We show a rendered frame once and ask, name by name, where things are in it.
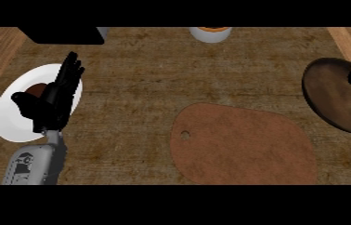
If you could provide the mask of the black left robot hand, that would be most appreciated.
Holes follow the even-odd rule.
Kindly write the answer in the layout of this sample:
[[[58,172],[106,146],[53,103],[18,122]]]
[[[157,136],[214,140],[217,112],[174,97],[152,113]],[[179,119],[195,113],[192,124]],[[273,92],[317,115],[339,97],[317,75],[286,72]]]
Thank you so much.
[[[11,96],[21,115],[33,120],[33,132],[62,130],[68,124],[73,100],[86,68],[70,52],[55,81],[49,83],[40,97],[28,92],[15,92]]]

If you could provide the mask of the dark brown pan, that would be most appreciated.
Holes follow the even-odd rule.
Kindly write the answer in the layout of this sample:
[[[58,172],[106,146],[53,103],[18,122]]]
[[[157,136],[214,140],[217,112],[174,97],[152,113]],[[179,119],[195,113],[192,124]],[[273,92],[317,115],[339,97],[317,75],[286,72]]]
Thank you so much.
[[[351,62],[316,59],[303,73],[303,95],[323,121],[351,133]]]

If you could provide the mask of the pale grey object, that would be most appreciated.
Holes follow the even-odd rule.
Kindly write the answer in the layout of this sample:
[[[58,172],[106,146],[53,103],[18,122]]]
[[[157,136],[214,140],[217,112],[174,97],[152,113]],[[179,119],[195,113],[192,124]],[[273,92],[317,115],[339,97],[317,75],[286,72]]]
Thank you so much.
[[[96,28],[98,28],[98,31],[99,31],[103,39],[106,40],[109,27],[96,27]]]

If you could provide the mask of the brown wooden cutting board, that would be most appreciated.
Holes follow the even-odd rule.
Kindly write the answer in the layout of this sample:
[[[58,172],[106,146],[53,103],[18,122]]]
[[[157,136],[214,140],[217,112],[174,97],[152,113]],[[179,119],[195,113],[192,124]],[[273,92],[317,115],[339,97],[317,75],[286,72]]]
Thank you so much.
[[[170,151],[180,173],[199,184],[317,182],[310,139],[294,121],[273,112],[189,105],[174,120]]]

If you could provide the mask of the white cup with orange top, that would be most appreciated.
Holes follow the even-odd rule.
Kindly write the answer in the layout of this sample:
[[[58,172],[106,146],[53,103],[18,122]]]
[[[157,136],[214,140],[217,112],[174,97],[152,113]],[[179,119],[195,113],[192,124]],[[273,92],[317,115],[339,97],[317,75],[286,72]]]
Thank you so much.
[[[190,27],[192,36],[205,43],[220,43],[230,36],[232,28]]]

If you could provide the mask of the brown round food item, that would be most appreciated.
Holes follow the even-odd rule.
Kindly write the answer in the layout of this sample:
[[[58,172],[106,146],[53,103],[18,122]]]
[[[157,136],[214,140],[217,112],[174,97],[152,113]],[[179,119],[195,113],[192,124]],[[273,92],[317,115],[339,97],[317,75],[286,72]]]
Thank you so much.
[[[39,83],[27,89],[27,93],[30,93],[34,97],[40,98],[46,90],[46,87],[47,87],[46,83]]]

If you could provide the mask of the white round plate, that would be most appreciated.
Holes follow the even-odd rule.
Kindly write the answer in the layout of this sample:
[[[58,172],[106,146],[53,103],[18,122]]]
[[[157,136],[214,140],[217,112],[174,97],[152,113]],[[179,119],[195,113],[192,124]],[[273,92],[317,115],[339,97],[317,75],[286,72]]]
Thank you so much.
[[[49,85],[49,83],[55,81],[61,66],[62,64],[49,64],[30,70],[11,83],[0,97],[0,137],[8,141],[28,142],[43,137],[42,133],[33,132],[33,120],[21,115],[19,108],[11,96],[15,92],[27,92],[27,89],[39,83]],[[78,105],[81,91],[83,84],[80,80],[74,94],[71,113]]]

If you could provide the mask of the black box appliance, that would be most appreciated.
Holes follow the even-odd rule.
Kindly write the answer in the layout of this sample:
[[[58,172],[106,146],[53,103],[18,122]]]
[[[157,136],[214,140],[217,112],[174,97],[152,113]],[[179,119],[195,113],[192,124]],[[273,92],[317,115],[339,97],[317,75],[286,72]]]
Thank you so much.
[[[25,27],[19,30],[37,44],[102,45],[105,39],[96,27]]]

